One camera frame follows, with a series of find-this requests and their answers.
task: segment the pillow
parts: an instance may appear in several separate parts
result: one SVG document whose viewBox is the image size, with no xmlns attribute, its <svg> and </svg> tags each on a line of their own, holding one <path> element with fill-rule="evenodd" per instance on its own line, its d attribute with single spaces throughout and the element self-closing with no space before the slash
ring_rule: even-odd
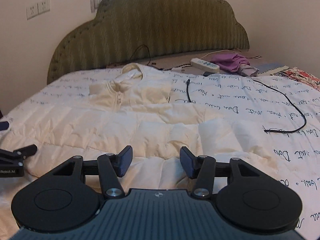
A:
<svg viewBox="0 0 320 240">
<path fill-rule="evenodd" d="M 280 76 L 284 78 L 289 78 L 291 80 L 295 80 L 297 82 L 304 83 L 314 89 L 320 91 L 320 79 L 311 75 L 297 67 L 287 69 L 284 71 L 280 71 L 278 73 L 273 74 L 274 76 Z"/>
</svg>

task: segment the gray cloth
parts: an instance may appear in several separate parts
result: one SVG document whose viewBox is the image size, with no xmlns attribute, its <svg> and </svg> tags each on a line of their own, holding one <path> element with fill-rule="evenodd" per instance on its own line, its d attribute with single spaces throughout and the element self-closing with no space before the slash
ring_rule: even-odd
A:
<svg viewBox="0 0 320 240">
<path fill-rule="evenodd" d="M 237 73 L 243 77 L 256 77 L 258 69 L 246 64 L 240 64 Z"/>
</svg>

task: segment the electrical socket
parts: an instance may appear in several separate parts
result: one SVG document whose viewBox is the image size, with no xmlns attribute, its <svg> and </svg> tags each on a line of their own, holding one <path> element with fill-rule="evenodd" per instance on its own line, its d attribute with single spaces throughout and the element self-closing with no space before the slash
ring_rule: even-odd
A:
<svg viewBox="0 0 320 240">
<path fill-rule="evenodd" d="M 27 20 L 33 18 L 34 16 L 37 16 L 38 14 L 38 3 L 27 7 Z"/>
<path fill-rule="evenodd" d="M 38 3 L 39 14 L 50 11 L 50 0 L 43 0 Z"/>
</svg>

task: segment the ribbed surface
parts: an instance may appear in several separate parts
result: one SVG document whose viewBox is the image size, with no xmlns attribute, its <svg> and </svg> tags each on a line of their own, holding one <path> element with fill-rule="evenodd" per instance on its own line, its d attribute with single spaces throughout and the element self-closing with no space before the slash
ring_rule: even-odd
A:
<svg viewBox="0 0 320 240">
<path fill-rule="evenodd" d="M 248 49 L 244 28 L 222 0 L 103 0 L 94 20 L 56 48 L 47 83 L 62 75 L 127 62 L 146 44 L 151 57 L 205 49 Z M 148 56 L 146 49 L 133 59 Z"/>
<path fill-rule="evenodd" d="M 275 236 L 250 235 L 231 227 L 208 201 L 184 190 L 134 189 L 105 203 L 99 215 L 81 228 L 60 234 L 22 229 L 12 240 L 298 240 L 294 231 Z"/>
</svg>

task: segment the metal screw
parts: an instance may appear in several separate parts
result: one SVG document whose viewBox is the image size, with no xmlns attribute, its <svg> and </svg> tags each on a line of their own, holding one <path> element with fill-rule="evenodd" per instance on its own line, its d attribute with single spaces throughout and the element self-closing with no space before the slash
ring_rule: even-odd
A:
<svg viewBox="0 0 320 240">
<path fill-rule="evenodd" d="M 205 188 L 197 188 L 197 189 L 195 189 L 195 191 L 193 193 L 199 197 L 205 197 L 205 196 L 209 195 L 209 191 Z"/>
<path fill-rule="evenodd" d="M 110 188 L 106 191 L 106 194 L 111 196 L 111 197 L 118 197 L 122 194 L 122 191 L 119 190 L 118 188 Z"/>
</svg>

